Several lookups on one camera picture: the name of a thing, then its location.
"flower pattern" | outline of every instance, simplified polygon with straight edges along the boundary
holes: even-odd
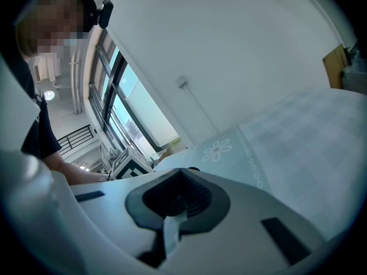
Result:
[[[204,150],[204,154],[206,154],[202,161],[208,161],[210,158],[212,158],[213,162],[218,162],[220,160],[220,154],[223,152],[229,152],[232,149],[232,146],[229,144],[229,139],[225,139],[223,142],[219,143],[218,140],[216,140],[213,143],[212,148],[207,148]]]

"person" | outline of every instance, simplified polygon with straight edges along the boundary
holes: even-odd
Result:
[[[49,53],[73,35],[88,33],[96,24],[94,0],[37,0],[18,23],[3,23],[1,53],[13,75],[28,96],[39,105],[40,114],[34,121],[22,146],[51,170],[62,173],[69,185],[93,183],[105,175],[87,172],[66,163],[49,121],[43,93],[37,93],[25,60],[40,53]]]

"white bedsheet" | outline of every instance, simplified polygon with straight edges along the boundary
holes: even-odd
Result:
[[[309,89],[164,159],[155,170],[195,166],[257,186],[330,239],[349,227],[365,198],[366,129],[367,96]]]

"window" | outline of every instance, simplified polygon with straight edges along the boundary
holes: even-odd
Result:
[[[138,77],[135,75],[128,64],[120,80],[120,88],[122,89],[126,97],[129,97],[137,82]]]
[[[132,146],[146,158],[161,150],[138,120],[126,100],[139,79],[106,30],[102,32],[93,60],[89,101],[112,141],[124,150]]]

